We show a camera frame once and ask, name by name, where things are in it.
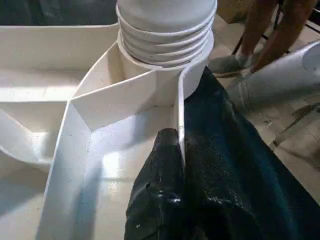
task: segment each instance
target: black plastic bag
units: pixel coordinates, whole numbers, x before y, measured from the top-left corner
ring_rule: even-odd
[[[117,0],[1,0],[0,25],[110,25]]]
[[[320,207],[209,69],[184,113],[188,206],[208,239],[319,239]]]
[[[125,240],[182,240],[185,186],[175,129],[161,130],[136,177],[126,211]]]

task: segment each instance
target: person's foot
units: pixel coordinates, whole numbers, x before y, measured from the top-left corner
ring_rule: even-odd
[[[229,55],[212,59],[208,67],[216,77],[237,74],[250,67],[251,61],[239,60],[237,55]]]

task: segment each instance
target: white plastic tube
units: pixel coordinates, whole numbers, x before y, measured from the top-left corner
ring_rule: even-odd
[[[143,63],[185,65],[203,53],[216,10],[216,0],[120,0],[123,47]]]
[[[319,94],[320,41],[271,63],[227,91],[243,112]]]

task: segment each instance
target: white partition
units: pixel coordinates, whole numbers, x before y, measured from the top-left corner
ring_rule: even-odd
[[[131,188],[158,131],[183,126],[175,102],[178,83],[162,89],[158,76],[149,71],[71,100],[38,240],[123,239]],[[162,94],[161,101],[159,93],[167,88],[174,95]]]
[[[112,84],[133,78],[148,69],[126,61],[115,42],[92,66],[81,81],[75,96],[80,96]]]
[[[118,28],[0,26],[1,239],[36,239],[66,105]]]

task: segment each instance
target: person's leg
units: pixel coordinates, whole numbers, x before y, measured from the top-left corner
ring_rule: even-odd
[[[238,73],[252,63],[251,55],[267,29],[278,0],[255,0],[249,10],[241,51],[237,55],[215,58],[208,67],[218,77]]]
[[[290,48],[297,40],[316,3],[317,0],[286,0],[281,23],[267,40],[251,72],[254,73],[279,59]]]
[[[269,26],[278,0],[256,0],[247,16],[243,42],[240,53],[245,56],[253,54],[261,36]]]

